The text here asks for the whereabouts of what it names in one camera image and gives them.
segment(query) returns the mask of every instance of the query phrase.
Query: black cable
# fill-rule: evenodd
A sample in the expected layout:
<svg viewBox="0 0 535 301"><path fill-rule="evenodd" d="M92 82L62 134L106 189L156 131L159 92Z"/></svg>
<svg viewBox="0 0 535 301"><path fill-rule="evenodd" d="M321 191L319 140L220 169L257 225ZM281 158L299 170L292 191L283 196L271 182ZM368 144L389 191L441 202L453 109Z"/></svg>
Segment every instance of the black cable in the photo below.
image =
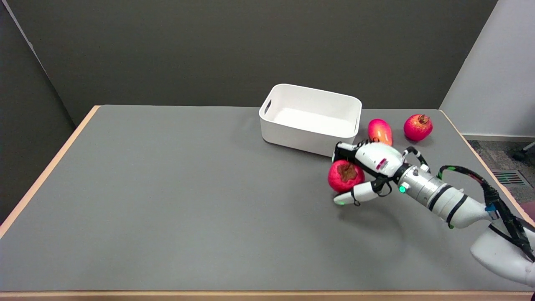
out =
<svg viewBox="0 0 535 301"><path fill-rule="evenodd" d="M485 205L487 206L487 209L498 212L499 217L502 219L503 225L506 227L507 232L510 235L510 242L520 248L531 261L535 262L533 249L531 248L521 221L511 212L507 204L505 204L505 202L501 199L498 191L492 187L482 176L466 167L444 165L440 167L437 178L442 179L442 173L444 170L451 170L460 174L468 175L479 183L483 189L483 197L485 199Z"/></svg>
<svg viewBox="0 0 535 301"><path fill-rule="evenodd" d="M420 162L420 165L422 164L425 164L427 166L429 166L429 164L427 163L427 161L425 160L424 156L422 156L422 154L417 150L415 149L413 146L409 146L407 147L404 151L403 151L403 156L406 156L407 154L409 153L412 153L416 156L416 158L418 159L418 161Z"/></svg>

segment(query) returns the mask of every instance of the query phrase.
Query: white robotic arm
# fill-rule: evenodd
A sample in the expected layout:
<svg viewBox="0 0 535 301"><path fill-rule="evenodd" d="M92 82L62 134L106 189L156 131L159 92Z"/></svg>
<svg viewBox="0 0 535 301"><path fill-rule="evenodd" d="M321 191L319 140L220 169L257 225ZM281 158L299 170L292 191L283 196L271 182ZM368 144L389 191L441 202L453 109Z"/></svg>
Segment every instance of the white robotic arm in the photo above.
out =
<svg viewBox="0 0 535 301"><path fill-rule="evenodd" d="M420 167L407 163L408 153L416 155ZM425 159L413 147L401 154L391 146L368 140L357 145L338 143L332 160L352 162L376 178L337 195L336 204L360 206L361 202L388 195L392 191L389 184L392 181L401 193L428 208L450 228L465 228L479 220L490 221L488 229L470 249L474 258L494 274L535 287L535 256L531 248L535 244L535 228L515 217L498 192L475 172L464 167L444 166L438 176L433 176ZM442 181L442 172L446 169L477 180L484 189L485 204ZM388 185L390 192L383 195L384 185Z"/></svg>

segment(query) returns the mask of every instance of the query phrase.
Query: table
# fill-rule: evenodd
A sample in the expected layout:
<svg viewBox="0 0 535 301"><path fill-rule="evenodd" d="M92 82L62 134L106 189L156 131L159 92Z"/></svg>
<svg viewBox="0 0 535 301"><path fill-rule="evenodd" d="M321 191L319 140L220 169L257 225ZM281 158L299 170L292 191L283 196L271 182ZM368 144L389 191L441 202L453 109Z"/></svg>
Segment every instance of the table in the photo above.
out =
<svg viewBox="0 0 535 301"><path fill-rule="evenodd" d="M404 149L417 112L434 172L473 169L533 223L440 110L363 110L356 140L382 118ZM263 141L258 108L94 107L0 227L0 297L529 300L472 258L485 222L450 230L395 192L336 206L330 164Z"/></svg>

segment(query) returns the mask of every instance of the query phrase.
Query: red mango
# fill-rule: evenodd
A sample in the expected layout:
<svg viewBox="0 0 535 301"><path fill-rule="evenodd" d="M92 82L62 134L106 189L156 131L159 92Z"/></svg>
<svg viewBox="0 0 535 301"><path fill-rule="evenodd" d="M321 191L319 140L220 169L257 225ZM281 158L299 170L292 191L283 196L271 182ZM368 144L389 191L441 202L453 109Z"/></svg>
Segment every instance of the red mango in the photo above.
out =
<svg viewBox="0 0 535 301"><path fill-rule="evenodd" d="M368 136L372 141L379 141L392 146L392 128L382 119L374 119L368 124Z"/></svg>

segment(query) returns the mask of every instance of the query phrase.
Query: robot finger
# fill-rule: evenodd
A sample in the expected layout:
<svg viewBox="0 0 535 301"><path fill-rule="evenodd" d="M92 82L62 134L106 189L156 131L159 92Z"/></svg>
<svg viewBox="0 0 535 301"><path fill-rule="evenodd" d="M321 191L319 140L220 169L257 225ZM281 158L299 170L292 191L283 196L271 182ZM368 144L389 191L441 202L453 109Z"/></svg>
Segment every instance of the robot finger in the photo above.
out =
<svg viewBox="0 0 535 301"><path fill-rule="evenodd" d="M366 202L377 198L379 195L373 191L371 182L360 183L349 191L337 195L334 202L338 205L355 204L360 205L361 202Z"/></svg>

